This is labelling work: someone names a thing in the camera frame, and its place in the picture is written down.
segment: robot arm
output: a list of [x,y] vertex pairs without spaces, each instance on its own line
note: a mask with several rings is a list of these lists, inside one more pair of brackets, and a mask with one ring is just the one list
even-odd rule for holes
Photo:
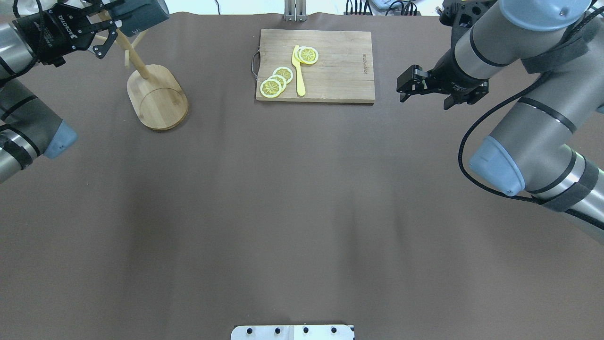
[[[0,183],[31,165],[44,154],[55,158],[76,140],[76,132],[17,77],[38,62],[59,67],[64,55],[88,50],[102,59],[117,37],[117,28],[127,36],[168,18],[164,0],[86,0],[77,8],[56,4],[36,14],[0,24]],[[91,23],[92,15],[107,10],[111,18]],[[108,31],[102,45],[92,45],[94,36]]]
[[453,39],[432,70],[413,65],[403,73],[397,90],[401,102],[437,92],[450,95],[445,109],[472,104],[487,93],[489,78],[521,59],[541,77],[513,98],[519,100],[472,156],[470,168],[506,196],[524,190],[530,201],[602,228],[604,172],[565,144],[604,103],[604,30],[591,21],[593,14],[582,20],[590,2],[499,0]]

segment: black cable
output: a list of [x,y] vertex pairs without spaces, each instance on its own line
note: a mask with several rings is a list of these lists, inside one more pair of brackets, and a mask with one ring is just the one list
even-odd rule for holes
[[369,0],[365,1],[365,10],[363,11],[363,14],[366,15],[367,14],[367,9],[369,8],[369,14],[373,15],[373,11],[371,10],[371,4],[369,3]]
[[[581,31],[581,29],[584,28],[584,26],[589,23],[589,21],[593,20],[596,16],[598,16],[599,14],[604,13],[604,7],[600,7],[598,8],[598,10],[592,12],[590,15],[586,16],[583,20],[581,20],[570,32],[569,34],[563,39],[563,41],[561,42],[562,44],[565,42],[568,42],[570,39],[572,39],[573,36],[575,36],[579,31]],[[498,105],[496,105],[495,107],[493,107],[491,110],[487,111],[487,113],[483,114],[480,118],[478,118],[478,120],[472,124],[472,126],[470,126],[470,128],[468,129],[468,131],[466,132],[466,134],[463,136],[463,138],[461,139],[461,143],[459,146],[459,152],[457,154],[457,162],[459,165],[459,168],[461,170],[461,173],[469,180],[471,181],[473,184],[475,184],[476,186],[478,186],[479,188],[490,192],[493,195],[497,195],[500,197],[504,197],[504,198],[509,198],[512,200],[519,200],[519,201],[525,201],[525,202],[529,202],[529,203],[536,203],[536,204],[543,204],[545,203],[545,201],[540,200],[538,198],[534,198],[534,197],[523,197],[523,196],[507,196],[506,194],[503,194],[500,191],[494,190],[482,183],[480,183],[478,180],[476,180],[476,178],[474,178],[472,175],[470,175],[470,173],[467,172],[464,164],[463,164],[463,152],[466,146],[466,142],[467,139],[470,137],[470,135],[472,134],[472,132],[485,120],[487,119],[490,115],[492,115],[493,113],[495,113],[496,111],[498,111],[500,108],[506,106],[507,104],[513,102],[514,100],[524,96],[525,94],[533,91],[534,89],[536,89],[537,87],[541,86],[549,77],[551,76],[551,71],[548,72],[544,72],[541,74],[541,76],[539,78],[537,78],[537,80],[535,82],[533,82],[529,87],[525,88],[524,90],[516,93],[515,95],[513,95],[512,97],[509,97],[508,99],[504,100],[503,102],[499,103]],[[583,221],[586,221],[587,223],[592,224],[595,227],[598,227],[599,229],[604,230],[604,222],[599,221],[589,215],[586,215],[582,212],[579,211],[575,211],[572,209],[569,209],[567,211],[565,211],[565,213],[580,218]]]
[[[14,2],[13,2],[13,11],[14,11],[15,16],[17,18],[20,18],[21,16],[20,16],[19,10],[17,8],[17,4],[18,3],[19,3],[19,0],[14,0]],[[40,3],[40,0],[36,0],[36,4],[37,4],[37,7],[38,7],[38,13],[42,13],[43,9],[42,9],[42,4]],[[40,38],[38,40],[38,48],[37,48],[37,51],[36,51],[36,55],[40,55],[40,49],[42,48],[42,42],[44,40],[44,31],[46,30],[46,23],[44,21],[44,15],[40,15],[40,27],[39,27],[39,30],[40,30]],[[36,57],[33,57],[31,59],[31,61],[29,62],[29,64],[27,64],[27,66],[23,70],[17,72],[16,74],[13,74],[12,76],[10,76],[8,78],[1,79],[0,80],[0,88],[4,87],[4,85],[7,82],[9,82],[9,81],[11,81],[13,79],[16,79],[18,77],[21,77],[25,73],[29,72],[34,66],[36,66],[36,64],[39,61],[40,60],[38,60]]]
[[405,6],[405,14],[407,16],[416,16],[417,15],[417,5],[413,2],[409,2],[407,6]]
[[594,11],[596,11],[596,10],[598,10],[598,9],[597,9],[595,6],[591,6],[591,7],[590,7],[590,10],[594,10]]
[[397,0],[397,1],[394,1],[392,4],[390,4],[390,6],[388,7],[388,10],[386,11],[386,14],[384,14],[385,16],[388,15],[388,13],[390,13],[390,11],[392,11],[394,13],[394,10],[392,9],[392,6],[394,6],[395,4],[400,4],[400,12],[401,12],[401,15],[402,15],[403,10],[405,8],[405,4],[403,3],[403,1]]

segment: yellow knife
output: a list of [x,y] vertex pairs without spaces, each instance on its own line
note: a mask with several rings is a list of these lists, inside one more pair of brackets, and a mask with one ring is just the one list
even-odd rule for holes
[[306,94],[306,87],[304,86],[304,79],[302,79],[302,68],[300,67],[300,61],[296,59],[296,52],[299,48],[299,45],[294,47],[294,52],[292,53],[292,65],[296,68],[296,90],[298,90],[298,95],[300,97],[304,97]]

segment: lemon slice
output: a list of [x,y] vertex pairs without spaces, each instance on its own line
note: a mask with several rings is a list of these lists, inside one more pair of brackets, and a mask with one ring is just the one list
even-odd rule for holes
[[272,76],[270,76],[268,78],[276,79],[277,81],[279,81],[279,83],[281,84],[281,92],[285,91],[285,88],[288,85],[288,81],[287,81],[287,79],[285,79],[285,77],[280,76],[279,74],[273,74]]
[[274,78],[266,79],[260,84],[260,94],[267,98],[277,97],[282,91],[283,86],[281,86],[279,80]]
[[273,72],[273,75],[279,75],[285,78],[286,83],[290,83],[294,78],[294,72],[289,67],[277,67]]
[[310,46],[301,46],[298,49],[296,58],[304,64],[312,65],[319,60],[319,52]]

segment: metal bracket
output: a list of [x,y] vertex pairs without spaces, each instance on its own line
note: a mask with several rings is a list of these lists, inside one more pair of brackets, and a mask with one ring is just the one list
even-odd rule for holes
[[306,0],[285,0],[285,21],[306,21]]
[[353,325],[249,325],[237,326],[231,340],[355,340]]

